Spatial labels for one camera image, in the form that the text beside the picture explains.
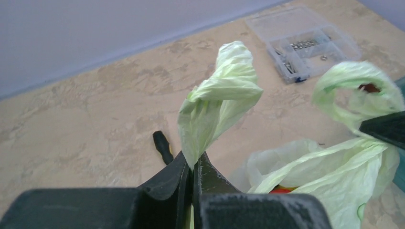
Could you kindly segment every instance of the screwdriver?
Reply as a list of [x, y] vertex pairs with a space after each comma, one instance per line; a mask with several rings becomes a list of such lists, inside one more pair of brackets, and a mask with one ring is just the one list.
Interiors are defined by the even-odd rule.
[[167, 141], [163, 132], [156, 131], [153, 133], [153, 141], [155, 142], [155, 147], [162, 155], [163, 161], [166, 165], [173, 161], [173, 154], [171, 153], [170, 144]]

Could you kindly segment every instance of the black robotic claw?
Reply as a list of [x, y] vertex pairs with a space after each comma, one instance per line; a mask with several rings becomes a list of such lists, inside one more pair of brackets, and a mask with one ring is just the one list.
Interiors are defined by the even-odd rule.
[[252, 195], [232, 186], [204, 153], [188, 167], [180, 152], [134, 188], [35, 189], [22, 193], [0, 229], [330, 229], [309, 195]]

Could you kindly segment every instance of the plastic bag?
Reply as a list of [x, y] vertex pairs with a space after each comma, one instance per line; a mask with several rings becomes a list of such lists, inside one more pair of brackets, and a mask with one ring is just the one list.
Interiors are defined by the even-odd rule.
[[[361, 85], [372, 83], [379, 92]], [[336, 90], [353, 89], [348, 107], [335, 103]], [[368, 62], [343, 62], [326, 72], [315, 86], [313, 103], [360, 137], [323, 149], [312, 140], [291, 142], [253, 153], [229, 177], [248, 193], [269, 193], [276, 185], [298, 187], [324, 205], [333, 228], [359, 229], [364, 207], [393, 180], [399, 154], [390, 144], [361, 133], [363, 120], [405, 110], [396, 85]]]
[[187, 96], [177, 120], [181, 149], [191, 169], [203, 152], [260, 99], [250, 51], [240, 41], [224, 44], [213, 75]]

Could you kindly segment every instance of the teal object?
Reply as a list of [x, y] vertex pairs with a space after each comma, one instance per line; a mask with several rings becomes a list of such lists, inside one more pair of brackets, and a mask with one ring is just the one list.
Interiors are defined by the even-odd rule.
[[[402, 79], [399, 79], [395, 82], [402, 91], [402, 94], [405, 95], [405, 76]], [[396, 174], [394, 177], [394, 183], [405, 192], [405, 150], [398, 149], [400, 154], [400, 162]]]

